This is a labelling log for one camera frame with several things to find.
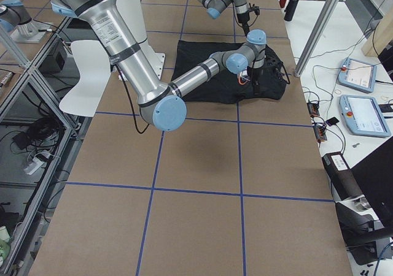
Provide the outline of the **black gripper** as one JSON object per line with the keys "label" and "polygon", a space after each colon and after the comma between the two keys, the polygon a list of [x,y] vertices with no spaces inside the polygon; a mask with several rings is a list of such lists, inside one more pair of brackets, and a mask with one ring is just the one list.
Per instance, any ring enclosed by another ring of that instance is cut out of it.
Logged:
{"label": "black gripper", "polygon": [[248,35],[250,29],[248,22],[250,20],[250,13],[253,12],[256,16],[260,15],[260,8],[255,4],[245,3],[240,6],[235,6],[235,12],[237,16],[238,23],[242,26],[244,35]]}
{"label": "black gripper", "polygon": [[254,96],[258,96],[260,94],[260,85],[262,84],[263,72],[265,68],[248,66],[247,67],[247,77],[246,81],[252,84],[253,94]]}

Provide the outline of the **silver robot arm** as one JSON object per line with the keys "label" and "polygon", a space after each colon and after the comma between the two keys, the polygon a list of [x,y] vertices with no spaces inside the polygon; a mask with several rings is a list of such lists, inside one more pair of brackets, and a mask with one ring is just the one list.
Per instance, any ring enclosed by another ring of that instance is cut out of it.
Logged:
{"label": "silver robot arm", "polygon": [[207,60],[170,83],[160,80],[161,59],[146,44],[141,0],[52,0],[54,12],[86,21],[138,96],[139,111],[147,123],[162,131],[183,124],[187,108],[183,97],[223,70],[240,74],[263,66],[266,35],[249,29],[247,0],[198,0],[212,18],[233,6],[246,35],[237,50],[215,52]]}
{"label": "silver robot arm", "polygon": [[248,0],[197,0],[206,9],[206,12],[212,19],[218,18],[221,13],[230,5],[233,5],[233,11],[236,19],[242,28],[244,35],[250,31],[250,13],[254,13],[256,18],[260,15],[260,8],[255,4],[248,3]]}

